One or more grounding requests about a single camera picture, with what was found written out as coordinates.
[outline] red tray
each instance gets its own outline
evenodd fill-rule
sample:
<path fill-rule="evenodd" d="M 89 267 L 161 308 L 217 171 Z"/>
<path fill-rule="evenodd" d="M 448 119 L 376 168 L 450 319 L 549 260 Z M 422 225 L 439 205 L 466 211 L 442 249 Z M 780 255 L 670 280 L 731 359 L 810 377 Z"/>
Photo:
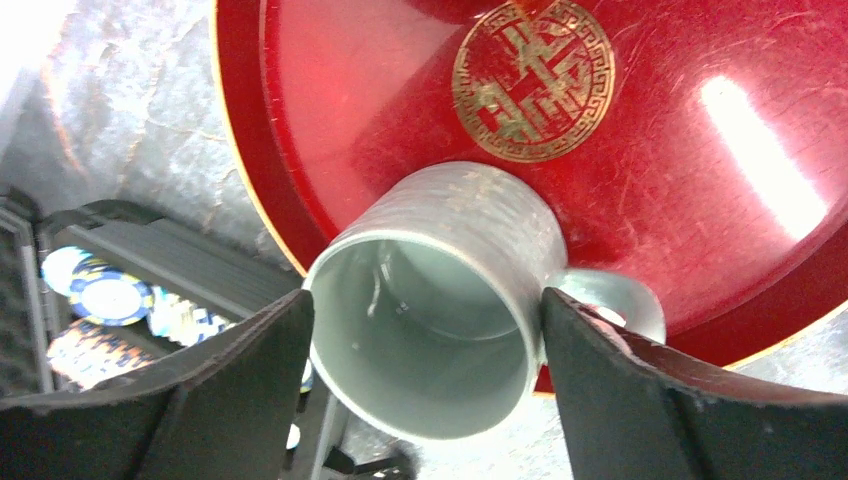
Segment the red tray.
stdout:
<path fill-rule="evenodd" d="M 841 0 L 455 3 L 218 0 L 242 174 L 301 273 L 398 180 L 467 159 L 536 189 L 573 265 L 653 288 L 695 357 L 848 298 Z"/>

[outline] gold emblem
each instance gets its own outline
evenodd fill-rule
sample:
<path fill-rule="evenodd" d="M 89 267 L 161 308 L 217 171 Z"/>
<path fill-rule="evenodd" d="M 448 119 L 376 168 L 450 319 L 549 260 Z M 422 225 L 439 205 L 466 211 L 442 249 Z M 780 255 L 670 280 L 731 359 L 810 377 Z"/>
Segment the gold emblem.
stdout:
<path fill-rule="evenodd" d="M 462 42 L 454 106 L 487 152 L 541 162 L 589 138 L 607 111 L 614 76 L 610 41 L 582 7 L 555 0 L 529 19 L 507 2 Z"/>

